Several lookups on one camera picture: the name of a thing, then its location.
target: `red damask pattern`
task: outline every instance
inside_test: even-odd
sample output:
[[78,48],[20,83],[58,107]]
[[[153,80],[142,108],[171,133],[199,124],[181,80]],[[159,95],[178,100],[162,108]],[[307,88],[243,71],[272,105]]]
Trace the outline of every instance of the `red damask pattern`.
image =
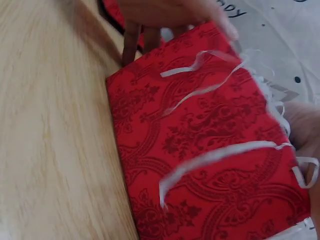
[[254,140],[287,142],[266,113],[251,75],[235,72],[214,92],[188,93],[222,82],[235,67],[206,55],[197,71],[166,78],[191,65],[202,50],[234,51],[211,24],[197,27],[106,80],[114,130],[133,217],[141,240],[261,240],[310,215],[309,197],[291,171],[295,156],[259,149],[196,170],[159,204],[159,181],[178,164],[207,151]]

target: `gift bag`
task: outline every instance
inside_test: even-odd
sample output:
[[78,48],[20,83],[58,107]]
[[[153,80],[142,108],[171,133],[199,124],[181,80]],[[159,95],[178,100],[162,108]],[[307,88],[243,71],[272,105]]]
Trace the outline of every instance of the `gift bag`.
[[[250,73],[201,51],[237,57],[207,23],[165,43],[107,78],[106,89],[131,210],[141,240],[262,240],[310,216],[308,192],[291,171],[291,147],[261,148],[185,174],[167,193],[159,183],[177,166],[202,154],[249,141],[289,140],[266,111],[266,99]],[[228,81],[215,91],[189,93]]]

